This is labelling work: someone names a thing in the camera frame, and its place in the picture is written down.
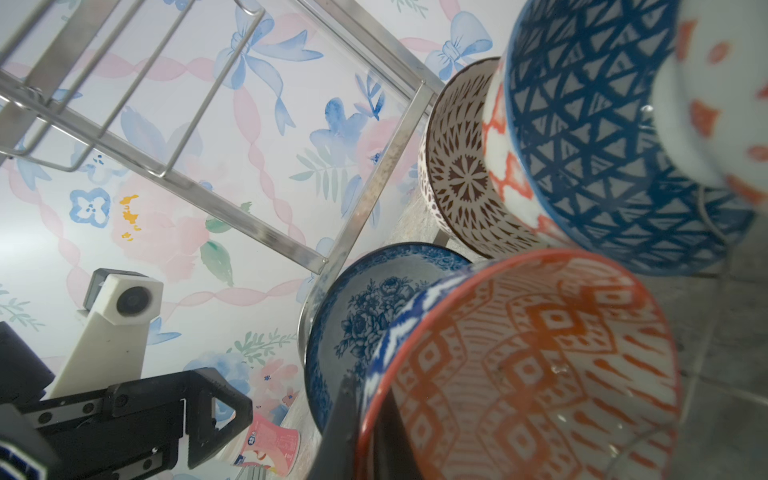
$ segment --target bowl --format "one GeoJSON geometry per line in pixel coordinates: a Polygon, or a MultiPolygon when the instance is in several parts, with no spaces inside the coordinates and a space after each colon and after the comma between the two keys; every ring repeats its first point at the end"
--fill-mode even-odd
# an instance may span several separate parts
{"type": "Polygon", "coordinates": [[[485,166],[509,211],[555,245],[648,275],[722,260],[727,247],[707,220],[735,244],[754,218],[729,190],[694,183],[660,145],[650,93],[676,12],[673,0],[529,2],[484,113],[485,166]]]}
{"type": "Polygon", "coordinates": [[[675,52],[653,85],[659,138],[674,164],[768,212],[768,3],[686,0],[675,52]]]}
{"type": "Polygon", "coordinates": [[[485,258],[545,247],[498,197],[483,165],[482,112],[498,57],[463,68],[432,109],[419,156],[422,194],[438,225],[485,258]]]}
{"type": "Polygon", "coordinates": [[[365,377],[372,352],[397,312],[418,291],[469,264],[429,243],[397,243],[368,253],[328,290],[312,324],[304,384],[312,417],[325,429],[348,372],[365,377]]]}
{"type": "Polygon", "coordinates": [[[678,371],[663,313],[617,263],[550,249],[475,264],[415,296],[376,347],[358,462],[391,389],[425,478],[603,478],[656,431],[620,466],[663,478],[678,371]]]}

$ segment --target metal rack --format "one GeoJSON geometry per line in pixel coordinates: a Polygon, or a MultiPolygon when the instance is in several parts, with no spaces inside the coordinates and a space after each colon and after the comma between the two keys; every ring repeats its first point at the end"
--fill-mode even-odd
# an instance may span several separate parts
{"type": "MultiPolygon", "coordinates": [[[[195,207],[228,223],[233,228],[245,233],[248,237],[317,274],[318,277],[302,308],[298,327],[297,343],[300,358],[302,364],[304,364],[306,360],[306,342],[316,311],[330,285],[338,277],[399,158],[416,130],[417,125],[423,116],[429,112],[435,93],[442,89],[443,82],[427,69],[389,31],[382,27],[364,8],[356,3],[355,0],[295,0],[310,16],[324,25],[331,34],[335,35],[351,55],[371,65],[371,68],[377,75],[410,100],[409,106],[400,118],[395,132],[390,138],[384,154],[357,201],[352,214],[336,238],[329,255],[324,257],[174,169],[174,165],[183,152],[198,122],[203,117],[228,72],[233,67],[239,53],[243,50],[248,39],[252,36],[264,16],[265,11],[262,8],[258,11],[252,11],[246,8],[240,0],[234,0],[253,20],[243,39],[238,44],[235,55],[230,56],[230,60],[226,63],[223,71],[215,80],[197,109],[181,142],[176,146],[168,162],[165,164],[110,133],[108,129],[144,80],[188,12],[193,8],[196,3],[194,0],[190,0],[186,7],[178,14],[174,23],[167,30],[161,42],[144,64],[144,67],[137,74],[137,77],[103,124],[96,124],[70,109],[68,106],[69,101],[86,82],[97,67],[98,62],[107,54],[109,48],[114,44],[122,31],[125,30],[145,0],[133,0],[130,8],[119,19],[117,26],[108,33],[101,47],[88,61],[79,76],[76,77],[69,92],[60,101],[52,99],[56,89],[68,76],[77,60],[110,17],[119,1],[82,0],[79,7],[74,11],[71,18],[58,33],[55,40],[48,46],[24,81],[3,71],[2,65],[29,36],[31,30],[41,21],[56,0],[42,0],[11,36],[6,45],[2,47],[2,52],[0,52],[0,97],[7,103],[2,111],[0,111],[0,154],[2,154],[0,156],[0,165],[2,165],[7,157],[19,157],[45,167],[72,172],[82,165],[91,150],[99,150],[133,172],[147,178],[156,185],[193,204],[195,207]],[[42,121],[42,128],[31,136],[31,141],[28,142],[27,147],[17,149],[16,145],[18,142],[29,132],[37,120],[42,121]],[[72,136],[86,145],[79,159],[72,165],[53,164],[34,156],[35,150],[51,127],[72,136]]],[[[706,218],[706,211],[703,212],[703,217],[706,218]]],[[[710,228],[717,232],[717,228],[714,225],[710,225],[710,228]]],[[[435,239],[439,243],[444,243],[446,240],[447,237],[445,235],[439,235],[438,239],[435,239]]],[[[723,271],[720,274],[702,273],[694,275],[718,282],[717,308],[713,309],[692,370],[690,372],[683,372],[690,379],[690,385],[686,392],[680,423],[676,426],[682,425],[687,417],[690,411],[690,402],[698,383],[707,384],[740,399],[768,406],[767,397],[758,396],[701,375],[703,362],[710,348],[713,333],[717,328],[718,322],[726,314],[725,291],[727,284],[729,282],[763,282],[761,279],[732,276],[729,268],[732,256],[733,251],[729,252],[723,271]]],[[[644,436],[641,436],[637,441],[642,441],[643,438],[644,436]]],[[[628,445],[623,453],[616,457],[614,463],[616,468],[620,467],[621,459],[625,453],[631,450],[631,446],[628,445]]]]}

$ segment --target blue bow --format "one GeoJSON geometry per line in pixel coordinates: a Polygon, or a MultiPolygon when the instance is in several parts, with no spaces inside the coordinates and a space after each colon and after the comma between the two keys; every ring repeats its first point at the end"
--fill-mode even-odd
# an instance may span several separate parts
{"type": "Polygon", "coordinates": [[[453,69],[461,70],[465,66],[460,61],[472,54],[488,51],[493,47],[491,35],[482,23],[469,12],[459,12],[451,22],[451,39],[442,50],[435,50],[424,62],[429,70],[446,81],[453,75],[453,69]]]}
{"type": "MultiPolygon", "coordinates": [[[[258,2],[247,2],[248,8],[260,8],[261,5],[258,2]]],[[[216,63],[214,64],[214,77],[218,77],[224,68],[224,64],[227,63],[230,56],[234,54],[237,44],[243,39],[243,36],[248,30],[248,26],[253,21],[253,17],[243,12],[239,7],[235,7],[235,22],[237,23],[237,31],[232,35],[232,42],[229,48],[225,48],[216,57],[216,63]]],[[[275,45],[258,45],[258,42],[268,33],[275,28],[275,21],[272,15],[265,13],[261,23],[256,28],[253,36],[246,43],[243,52],[240,54],[240,59],[235,62],[235,65],[230,70],[230,73],[224,79],[223,84],[233,90],[243,86],[245,82],[245,66],[248,65],[253,73],[257,74],[264,82],[275,92],[277,95],[277,103],[275,104],[275,121],[277,122],[277,129],[281,135],[285,134],[286,125],[295,127],[296,125],[291,120],[288,110],[286,109],[283,99],[283,79],[280,77],[280,73],[276,68],[272,66],[268,61],[264,61],[260,58],[251,57],[248,54],[252,51],[261,55],[279,58],[281,60],[289,61],[308,61],[316,58],[321,58],[322,53],[314,50],[305,50],[306,45],[306,30],[302,31],[293,38],[282,41],[275,45]]]]}

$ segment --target bowl rim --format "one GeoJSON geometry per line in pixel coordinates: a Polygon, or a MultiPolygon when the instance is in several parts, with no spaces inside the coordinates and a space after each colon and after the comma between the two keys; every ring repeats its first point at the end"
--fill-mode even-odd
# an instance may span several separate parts
{"type": "MultiPolygon", "coordinates": [[[[682,403],[683,403],[683,384],[682,384],[682,376],[680,375],[680,361],[677,358],[677,348],[675,347],[674,335],[672,333],[669,320],[667,320],[667,316],[664,314],[664,311],[661,309],[661,306],[656,301],[656,298],[651,294],[651,292],[648,290],[645,284],[643,284],[635,276],[634,273],[632,273],[629,269],[621,265],[619,262],[607,257],[603,257],[602,255],[598,255],[597,253],[592,253],[587,250],[576,250],[576,249],[567,249],[567,248],[548,248],[543,250],[534,250],[531,252],[516,255],[514,257],[509,257],[504,260],[499,260],[497,263],[494,263],[491,266],[488,266],[480,270],[479,272],[475,272],[471,276],[467,277],[458,286],[456,286],[456,288],[454,288],[453,291],[451,291],[444,299],[442,299],[442,301],[434,305],[422,317],[419,324],[411,332],[411,334],[405,340],[405,342],[403,342],[403,344],[400,346],[397,353],[392,358],[392,361],[389,363],[387,370],[381,376],[381,379],[379,380],[379,384],[376,386],[376,392],[373,394],[373,397],[371,398],[370,407],[368,408],[368,411],[366,412],[365,416],[361,418],[360,428],[358,432],[357,446],[355,450],[355,462],[358,468],[362,468],[365,465],[365,458],[366,458],[366,455],[368,454],[368,447],[371,441],[371,434],[373,432],[374,425],[376,424],[376,420],[379,417],[382,404],[384,403],[384,398],[389,392],[390,386],[392,385],[392,381],[394,380],[396,373],[399,371],[400,367],[405,362],[406,356],[408,355],[408,353],[411,350],[413,350],[414,345],[421,340],[424,333],[429,328],[432,327],[435,321],[440,316],[445,314],[445,312],[453,306],[456,300],[460,299],[469,290],[476,288],[478,284],[486,281],[488,278],[493,277],[494,275],[500,273],[503,270],[506,270],[513,266],[517,266],[520,263],[525,263],[531,260],[539,259],[541,257],[550,257],[554,255],[568,255],[571,258],[585,258],[588,260],[597,261],[602,264],[607,264],[608,266],[611,266],[616,270],[618,270],[620,273],[623,273],[624,275],[629,276],[634,281],[634,286],[636,288],[639,288],[640,291],[650,300],[651,304],[659,312],[660,324],[664,328],[664,337],[666,341],[668,341],[670,344],[672,366],[674,369],[673,371],[675,372],[675,376],[674,376],[674,381],[675,381],[674,392],[675,392],[675,399],[676,399],[675,408],[677,409],[676,415],[679,417],[682,409],[682,403]]],[[[673,439],[673,445],[672,445],[673,450],[674,450],[675,443],[676,443],[676,439],[673,439]]]]}
{"type": "Polygon", "coordinates": [[[435,195],[435,188],[432,186],[433,185],[432,174],[429,172],[429,157],[430,157],[430,155],[429,155],[429,143],[430,143],[430,137],[432,136],[432,135],[429,134],[429,132],[432,129],[432,121],[437,116],[437,107],[438,107],[438,105],[440,105],[440,102],[445,99],[446,92],[448,91],[448,88],[451,85],[453,85],[454,82],[456,82],[460,76],[462,76],[463,74],[468,74],[469,70],[471,68],[478,67],[481,64],[484,64],[485,62],[492,61],[492,60],[496,60],[496,68],[497,68],[498,67],[498,63],[500,61],[502,61],[502,57],[501,56],[488,57],[488,58],[483,58],[482,60],[473,61],[471,64],[469,64],[466,67],[464,67],[461,70],[459,70],[453,77],[451,77],[450,80],[448,80],[448,83],[446,83],[445,87],[443,87],[442,90],[440,91],[440,95],[438,95],[437,100],[435,100],[435,105],[432,107],[432,113],[429,114],[429,121],[427,122],[427,128],[424,131],[424,144],[425,144],[425,146],[424,146],[424,170],[425,170],[425,173],[426,173],[426,176],[427,176],[427,186],[432,191],[432,198],[435,199],[435,205],[437,206],[437,210],[440,213],[440,216],[445,220],[445,224],[448,225],[448,228],[451,229],[451,231],[456,236],[456,238],[460,242],[462,242],[463,245],[466,245],[467,248],[469,248],[470,250],[472,250],[473,252],[477,253],[479,256],[481,256],[481,257],[483,257],[485,259],[491,259],[493,257],[490,257],[487,253],[481,252],[480,250],[475,248],[475,246],[472,245],[472,243],[467,242],[464,239],[464,237],[459,232],[456,231],[456,229],[453,227],[452,222],[448,221],[448,218],[449,218],[448,215],[445,214],[445,211],[442,209],[442,207],[440,207],[440,202],[437,201],[437,195],[435,195]]]}
{"type": "Polygon", "coordinates": [[[317,427],[317,430],[320,433],[323,433],[323,430],[325,429],[325,426],[320,426],[320,423],[317,420],[317,415],[315,412],[315,409],[313,408],[313,402],[312,402],[312,396],[310,395],[310,363],[314,365],[316,362],[316,358],[310,355],[310,352],[312,352],[311,346],[316,340],[313,340],[316,338],[316,328],[319,329],[319,325],[321,324],[320,320],[323,318],[321,316],[321,312],[323,312],[326,308],[328,308],[328,302],[329,298],[332,296],[333,292],[335,290],[339,289],[339,284],[344,280],[351,280],[355,275],[367,270],[367,266],[365,263],[370,262],[371,260],[375,259],[377,256],[381,255],[385,251],[389,250],[399,250],[404,249],[407,247],[432,247],[437,250],[444,250],[445,252],[448,252],[456,257],[457,260],[464,260],[466,261],[466,266],[471,265],[472,262],[461,255],[458,252],[455,252],[448,247],[443,247],[441,245],[435,245],[434,243],[428,243],[428,242],[401,242],[401,243],[392,243],[390,245],[385,245],[384,247],[377,248],[376,250],[372,252],[368,252],[367,254],[363,255],[359,259],[355,260],[351,265],[349,265],[347,268],[344,269],[344,271],[341,272],[341,274],[333,281],[330,288],[328,289],[328,292],[326,293],[325,297],[323,297],[323,302],[320,304],[320,306],[317,309],[317,314],[315,315],[315,321],[312,323],[312,326],[310,328],[310,334],[307,337],[306,342],[306,364],[304,366],[304,392],[306,395],[306,402],[307,405],[310,408],[310,414],[312,415],[312,420],[315,422],[315,426],[317,427]]]}
{"type": "MultiPolygon", "coordinates": [[[[511,90],[511,70],[513,65],[512,55],[515,52],[514,46],[516,45],[517,40],[520,38],[520,30],[522,27],[522,22],[531,14],[531,10],[533,9],[534,4],[536,3],[537,3],[537,0],[528,0],[527,3],[525,4],[525,7],[523,7],[523,9],[520,11],[520,15],[515,19],[515,26],[512,28],[512,34],[509,37],[509,42],[507,44],[506,51],[502,55],[502,61],[505,62],[504,70],[502,72],[504,75],[502,79],[504,82],[504,105],[506,108],[505,113],[507,118],[507,125],[510,125],[510,126],[514,125],[516,122],[516,119],[512,110],[512,97],[509,94],[511,90]]],[[[531,174],[530,167],[524,161],[522,161],[521,155],[519,154],[521,152],[520,139],[513,134],[511,128],[509,128],[509,135],[506,135],[506,137],[510,142],[512,153],[515,154],[515,157],[518,159],[518,163],[520,164],[525,174],[525,178],[528,180],[528,184],[531,185],[531,188],[533,189],[534,195],[536,197],[536,201],[544,208],[544,211],[547,213],[547,215],[549,215],[549,217],[557,224],[558,228],[562,230],[563,233],[568,238],[571,239],[571,241],[575,242],[579,247],[584,248],[587,251],[591,251],[592,248],[594,248],[594,246],[585,244],[584,242],[580,241],[578,236],[571,235],[571,232],[573,230],[576,230],[576,227],[568,225],[568,223],[562,218],[562,216],[554,209],[554,207],[552,206],[552,202],[547,198],[546,194],[539,187],[538,182],[534,179],[533,174],[531,174]]],[[[691,220],[702,221],[701,215],[699,215],[698,211],[695,211],[694,214],[695,214],[695,217],[693,217],[691,220]]],[[[660,267],[655,267],[655,268],[649,269],[648,271],[639,270],[639,268],[637,270],[633,270],[632,267],[630,267],[630,265],[625,259],[619,260],[618,258],[609,257],[607,254],[605,256],[610,258],[614,262],[617,262],[617,263],[621,262],[622,266],[624,265],[624,263],[627,263],[626,268],[628,268],[631,272],[639,275],[687,276],[687,275],[691,275],[692,273],[697,273],[697,272],[700,272],[701,270],[705,270],[706,268],[709,268],[710,266],[713,266],[714,264],[722,261],[727,255],[728,249],[732,248],[734,244],[737,244],[741,240],[743,240],[743,238],[746,236],[746,232],[751,228],[752,224],[754,223],[754,220],[755,220],[755,213],[754,213],[754,210],[752,210],[751,218],[745,221],[746,226],[738,230],[739,237],[736,240],[731,240],[728,244],[725,244],[724,245],[725,250],[720,255],[714,254],[711,260],[709,261],[701,260],[700,263],[696,263],[695,265],[689,263],[688,266],[686,266],[686,268],[680,268],[680,264],[677,263],[677,265],[675,265],[674,268],[670,267],[667,269],[662,269],[660,267]]],[[[703,230],[702,232],[711,234],[709,230],[703,230]]]]}

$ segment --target blue and white bowl exterior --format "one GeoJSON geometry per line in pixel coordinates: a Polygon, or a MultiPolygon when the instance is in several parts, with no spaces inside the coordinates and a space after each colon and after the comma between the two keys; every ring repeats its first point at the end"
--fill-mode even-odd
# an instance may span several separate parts
{"type": "Polygon", "coordinates": [[[365,420],[376,390],[402,344],[411,336],[435,305],[442,302],[456,287],[472,278],[477,272],[502,260],[473,263],[417,293],[400,310],[397,319],[389,326],[373,352],[360,399],[360,425],[365,420]]]}
{"type": "Polygon", "coordinates": [[[331,286],[310,333],[304,380],[317,428],[328,422],[348,372],[362,382],[382,335],[398,312],[436,280],[469,265],[427,243],[399,243],[369,253],[331,286]]]}
{"type": "MultiPolygon", "coordinates": [[[[531,0],[504,58],[512,143],[539,202],[583,248],[650,275],[726,253],[698,213],[699,185],[654,132],[651,85],[674,48],[677,4],[531,0]]],[[[705,204],[730,243],[743,238],[744,202],[709,190],[705,204]]]]}

